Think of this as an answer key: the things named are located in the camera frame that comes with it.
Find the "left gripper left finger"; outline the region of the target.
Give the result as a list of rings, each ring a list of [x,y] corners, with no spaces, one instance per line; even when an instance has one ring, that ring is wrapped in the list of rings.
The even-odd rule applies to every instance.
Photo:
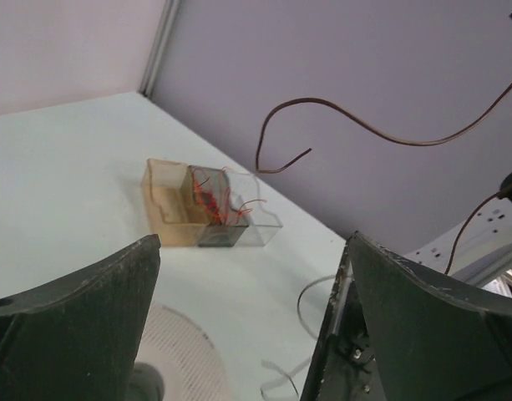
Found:
[[[0,298],[0,400],[122,400],[160,270],[148,235]]]

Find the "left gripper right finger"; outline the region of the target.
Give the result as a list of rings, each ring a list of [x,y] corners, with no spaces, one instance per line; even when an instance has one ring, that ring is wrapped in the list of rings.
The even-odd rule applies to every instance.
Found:
[[[349,238],[304,400],[512,400],[512,298]]]

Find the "white perforated cable spool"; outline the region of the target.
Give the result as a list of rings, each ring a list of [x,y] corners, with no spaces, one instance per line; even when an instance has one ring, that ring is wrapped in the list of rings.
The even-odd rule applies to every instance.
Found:
[[[232,400],[225,364],[206,333],[186,315],[150,306],[125,398]]]

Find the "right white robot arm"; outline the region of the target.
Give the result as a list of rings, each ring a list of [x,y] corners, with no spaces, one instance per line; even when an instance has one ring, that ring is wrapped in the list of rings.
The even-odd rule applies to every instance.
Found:
[[[406,257],[482,287],[512,268],[512,191]]]

